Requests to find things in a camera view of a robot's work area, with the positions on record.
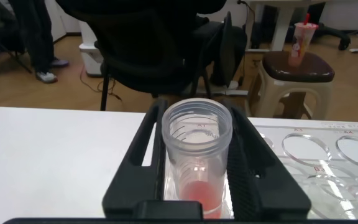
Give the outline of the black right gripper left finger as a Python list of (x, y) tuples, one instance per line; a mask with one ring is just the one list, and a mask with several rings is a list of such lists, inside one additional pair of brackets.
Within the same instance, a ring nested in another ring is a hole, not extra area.
[[(166, 150), (162, 138), (162, 116), (167, 100), (157, 100), (146, 112), (102, 201), (107, 218), (131, 217), (138, 203), (163, 200)], [(155, 130), (152, 160), (142, 166), (145, 152)]]

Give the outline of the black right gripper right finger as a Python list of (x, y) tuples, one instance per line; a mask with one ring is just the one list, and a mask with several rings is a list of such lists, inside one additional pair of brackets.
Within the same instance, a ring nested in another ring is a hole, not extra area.
[(227, 178), (235, 220), (306, 220), (311, 201), (245, 113), (232, 116)]

